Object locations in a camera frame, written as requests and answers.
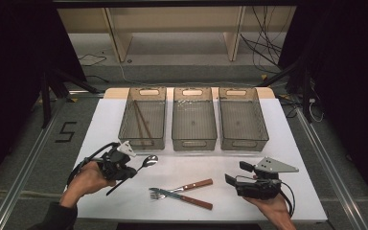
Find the wooden handle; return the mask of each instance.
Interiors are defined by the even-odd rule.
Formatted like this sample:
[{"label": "wooden handle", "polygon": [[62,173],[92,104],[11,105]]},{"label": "wooden handle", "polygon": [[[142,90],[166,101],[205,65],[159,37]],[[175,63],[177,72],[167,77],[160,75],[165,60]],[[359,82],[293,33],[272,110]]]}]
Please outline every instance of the wooden handle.
[{"label": "wooden handle", "polygon": [[212,203],[208,203],[208,202],[205,202],[205,201],[202,201],[202,200],[199,200],[199,199],[194,199],[194,198],[184,196],[184,195],[181,196],[181,200],[192,203],[192,204],[194,204],[196,206],[199,206],[199,207],[202,207],[202,208],[209,209],[209,210],[212,210],[212,207],[213,207]]},{"label": "wooden handle", "polygon": [[211,184],[213,184],[212,179],[206,179],[206,180],[198,181],[198,182],[193,183],[193,184],[184,185],[183,189],[184,190],[191,190],[191,189],[195,189],[195,188],[198,188],[198,187],[202,187],[202,186],[205,186],[205,185],[211,185]]}]

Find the table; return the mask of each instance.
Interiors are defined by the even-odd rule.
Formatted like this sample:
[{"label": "table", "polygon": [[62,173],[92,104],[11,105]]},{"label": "table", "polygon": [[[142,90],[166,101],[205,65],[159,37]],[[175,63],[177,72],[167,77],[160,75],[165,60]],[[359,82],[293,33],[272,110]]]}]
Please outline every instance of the table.
[{"label": "table", "polygon": [[[296,197],[293,221],[325,221],[327,217],[296,147],[282,107],[270,91],[268,88],[258,90],[270,137],[262,152],[222,151],[219,146],[219,138],[214,151],[174,152],[171,140],[173,89],[168,88],[166,148],[151,152],[136,151],[138,155],[131,158],[128,165],[138,169],[149,154],[158,155],[159,162],[139,171],[135,177],[129,179],[109,196],[105,195],[108,189],[102,189],[93,195],[85,195],[79,201],[79,218],[118,222],[247,223],[266,221],[255,206],[237,196],[234,187],[226,184],[224,174],[251,176],[250,172],[239,168],[239,162],[257,164],[264,156],[269,156],[299,168],[300,172],[280,173],[280,178],[292,188]],[[99,101],[76,165],[105,144],[118,141],[127,92],[128,89],[108,89],[105,97]],[[213,88],[216,119],[218,118],[217,92],[218,89]],[[150,187],[173,189],[207,178],[212,178],[214,184],[186,192],[185,195],[213,203],[212,211],[170,198],[159,201],[150,200],[148,190]],[[288,197],[291,197],[285,186],[283,191]]]}]

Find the knife blade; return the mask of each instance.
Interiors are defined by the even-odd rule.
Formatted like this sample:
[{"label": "knife blade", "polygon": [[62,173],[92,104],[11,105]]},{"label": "knife blade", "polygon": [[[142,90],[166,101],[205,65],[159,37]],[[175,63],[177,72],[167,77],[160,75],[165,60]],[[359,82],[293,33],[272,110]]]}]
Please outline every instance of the knife blade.
[{"label": "knife blade", "polygon": [[209,210],[212,210],[212,207],[213,207],[212,203],[208,203],[208,202],[205,202],[205,201],[202,201],[202,200],[199,200],[199,199],[191,198],[191,197],[188,197],[188,196],[185,196],[185,195],[178,195],[178,194],[171,193],[169,191],[158,189],[158,188],[149,188],[149,189],[156,192],[156,193],[158,193],[158,194],[169,196],[171,198],[180,199],[180,200],[183,200],[185,202],[188,202],[188,203],[191,203],[191,204],[194,204],[194,205],[197,205],[199,207],[206,208],[206,209],[209,209]]}]

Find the floor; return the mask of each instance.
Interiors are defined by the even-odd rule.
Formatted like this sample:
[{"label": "floor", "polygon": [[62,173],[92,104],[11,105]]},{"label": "floor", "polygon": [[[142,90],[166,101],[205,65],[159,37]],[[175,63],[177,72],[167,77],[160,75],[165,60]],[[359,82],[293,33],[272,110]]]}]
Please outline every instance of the floor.
[{"label": "floor", "polygon": [[[278,46],[285,35],[273,34],[278,36],[275,41]],[[258,37],[253,33],[244,36],[251,40]],[[254,86],[262,77],[270,78],[278,71],[269,61],[253,54],[242,40],[236,61],[229,61],[223,36],[216,33],[135,34],[126,61],[121,64],[114,57],[107,34],[70,34],[70,38],[88,82],[99,89],[144,84]],[[260,51],[269,57],[265,47]],[[287,95],[287,80],[279,80],[271,88],[276,95],[287,96],[287,100],[280,102],[314,188],[329,215],[329,222],[297,223],[297,228],[368,229],[368,187],[349,160],[349,152],[339,142],[320,106],[312,107],[312,116],[317,121],[306,124],[298,106],[301,98]],[[5,217],[0,229],[25,229],[41,221],[49,202],[57,201],[64,189],[102,96],[81,92],[73,84],[67,86],[73,94],[69,100],[52,98],[54,122],[48,128],[41,128],[42,105],[36,102],[11,155],[0,167],[0,218]],[[70,138],[61,134],[64,130],[74,132],[69,142],[61,142]],[[116,226],[116,222],[81,219],[76,223],[76,229]],[[274,229],[269,222],[261,227]]]}]

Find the black fabric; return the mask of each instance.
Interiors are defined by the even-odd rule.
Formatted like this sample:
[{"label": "black fabric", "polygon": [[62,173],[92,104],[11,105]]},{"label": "black fabric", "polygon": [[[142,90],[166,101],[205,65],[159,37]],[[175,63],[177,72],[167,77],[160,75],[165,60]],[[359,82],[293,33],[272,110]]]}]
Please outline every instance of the black fabric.
[{"label": "black fabric", "polygon": [[119,223],[116,230],[262,230],[258,224]]},{"label": "black fabric", "polygon": [[77,208],[70,209],[60,206],[57,202],[52,202],[44,220],[29,230],[72,230],[77,213]]}]

